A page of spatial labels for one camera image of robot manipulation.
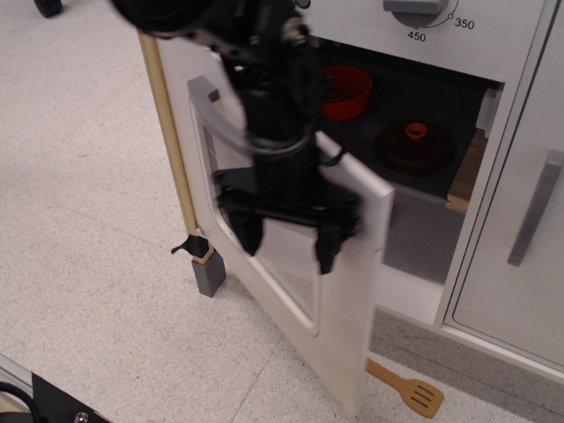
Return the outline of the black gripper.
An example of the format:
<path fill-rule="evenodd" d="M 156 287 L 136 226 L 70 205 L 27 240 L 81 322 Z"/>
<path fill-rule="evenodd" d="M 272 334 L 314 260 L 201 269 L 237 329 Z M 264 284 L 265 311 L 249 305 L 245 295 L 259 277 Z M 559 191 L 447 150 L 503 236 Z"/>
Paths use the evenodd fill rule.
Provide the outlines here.
<path fill-rule="evenodd" d="M 316 227 L 319 270 L 331 273 L 343 243 L 360 227 L 359 196 L 322 174 L 345 153 L 344 147 L 323 152 L 312 137 L 293 155 L 256 155 L 249 166 L 214 171 L 219 208 L 245 252 L 259 250 L 265 219 Z"/>

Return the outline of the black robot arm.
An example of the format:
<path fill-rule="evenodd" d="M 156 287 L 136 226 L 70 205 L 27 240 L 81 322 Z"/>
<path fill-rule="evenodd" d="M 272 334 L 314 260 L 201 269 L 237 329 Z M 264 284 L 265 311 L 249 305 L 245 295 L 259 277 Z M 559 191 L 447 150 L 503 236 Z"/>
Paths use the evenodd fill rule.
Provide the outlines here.
<path fill-rule="evenodd" d="M 316 130 L 330 98 L 330 80 L 291 1 L 118 1 L 118 12 L 143 33 L 184 37 L 218 54 L 239 97 L 246 127 L 241 148 L 250 167 L 215 171 L 219 208 L 249 254 L 263 238 L 263 220 L 317 231 L 319 271 L 332 270 L 354 236 L 360 198 L 321 175 Z"/>

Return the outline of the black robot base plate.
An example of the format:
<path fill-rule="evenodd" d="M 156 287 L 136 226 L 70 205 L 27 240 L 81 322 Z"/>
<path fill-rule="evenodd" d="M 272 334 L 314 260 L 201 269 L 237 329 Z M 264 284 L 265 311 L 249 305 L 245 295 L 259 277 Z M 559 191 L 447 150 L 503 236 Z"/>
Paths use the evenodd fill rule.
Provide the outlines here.
<path fill-rule="evenodd" d="M 33 400 L 47 422 L 108 423 L 90 406 L 57 388 L 51 382 L 32 374 Z"/>

